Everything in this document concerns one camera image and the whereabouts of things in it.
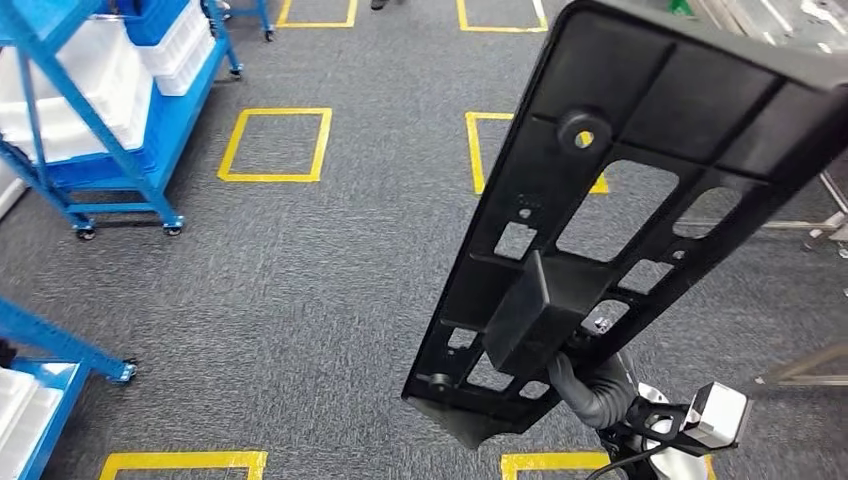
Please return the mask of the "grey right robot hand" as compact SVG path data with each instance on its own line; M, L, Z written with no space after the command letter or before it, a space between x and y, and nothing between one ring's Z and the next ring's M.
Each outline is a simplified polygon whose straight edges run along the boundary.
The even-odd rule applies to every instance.
M622 422L639 395L638 368L631 349L623 347L603 364L579 375L564 340L546 365L549 392L564 402L585 426L603 430Z

